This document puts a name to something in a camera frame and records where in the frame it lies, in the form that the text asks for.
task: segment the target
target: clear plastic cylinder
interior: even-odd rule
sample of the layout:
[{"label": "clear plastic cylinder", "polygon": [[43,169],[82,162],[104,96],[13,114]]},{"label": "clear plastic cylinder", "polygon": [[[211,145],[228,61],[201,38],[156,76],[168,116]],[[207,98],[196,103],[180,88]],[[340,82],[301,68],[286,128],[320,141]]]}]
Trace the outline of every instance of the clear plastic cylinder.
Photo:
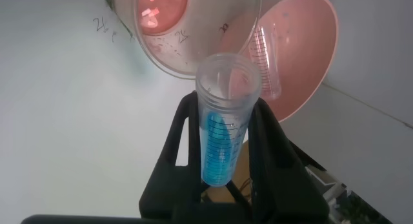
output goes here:
[{"label": "clear plastic cylinder", "polygon": [[216,54],[196,74],[201,177],[213,187],[232,178],[251,111],[261,93],[257,66],[237,54]]}]

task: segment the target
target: pink liquid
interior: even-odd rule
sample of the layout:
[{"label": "pink liquid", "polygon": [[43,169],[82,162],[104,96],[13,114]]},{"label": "pink liquid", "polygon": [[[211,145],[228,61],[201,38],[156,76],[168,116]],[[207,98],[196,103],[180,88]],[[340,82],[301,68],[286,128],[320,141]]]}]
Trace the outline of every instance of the pink liquid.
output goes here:
[{"label": "pink liquid", "polygon": [[188,0],[139,0],[139,23],[146,35],[171,29],[182,17]]}]

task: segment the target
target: blue liquid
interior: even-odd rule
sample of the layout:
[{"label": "blue liquid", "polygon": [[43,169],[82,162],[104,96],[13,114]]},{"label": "blue liquid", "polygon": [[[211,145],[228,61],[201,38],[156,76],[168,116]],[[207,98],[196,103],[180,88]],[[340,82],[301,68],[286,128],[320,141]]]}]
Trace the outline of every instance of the blue liquid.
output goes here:
[{"label": "blue liquid", "polygon": [[211,186],[227,184],[234,172],[238,149],[233,148],[230,131],[237,131],[233,123],[225,123],[218,113],[210,112],[204,126],[202,147],[205,148],[202,179]]}]

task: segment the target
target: small graduated cylinder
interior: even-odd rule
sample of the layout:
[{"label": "small graduated cylinder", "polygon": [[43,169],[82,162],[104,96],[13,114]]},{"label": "small graduated cylinder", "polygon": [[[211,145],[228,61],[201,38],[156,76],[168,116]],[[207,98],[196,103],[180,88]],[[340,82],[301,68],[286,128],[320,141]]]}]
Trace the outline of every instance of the small graduated cylinder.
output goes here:
[{"label": "small graduated cylinder", "polygon": [[257,25],[248,49],[251,61],[258,66],[261,73],[261,97],[267,101],[277,99],[281,95],[281,83],[276,61],[275,23]]},{"label": "small graduated cylinder", "polygon": [[232,178],[252,107],[261,93],[256,66],[237,54],[207,58],[196,76],[201,177],[213,187]]}]

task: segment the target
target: black stand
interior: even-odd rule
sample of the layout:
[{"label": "black stand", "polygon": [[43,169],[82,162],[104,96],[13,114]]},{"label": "black stand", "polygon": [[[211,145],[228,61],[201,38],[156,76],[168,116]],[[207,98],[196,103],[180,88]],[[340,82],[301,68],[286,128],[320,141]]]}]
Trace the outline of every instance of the black stand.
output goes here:
[{"label": "black stand", "polygon": [[[189,123],[187,166],[175,166],[185,119]],[[198,103],[195,92],[178,106],[162,153],[139,201],[142,219],[37,215],[37,223],[326,223],[328,206],[284,135],[271,109],[259,99],[248,126],[252,206],[232,181],[236,203],[201,202]]]}]

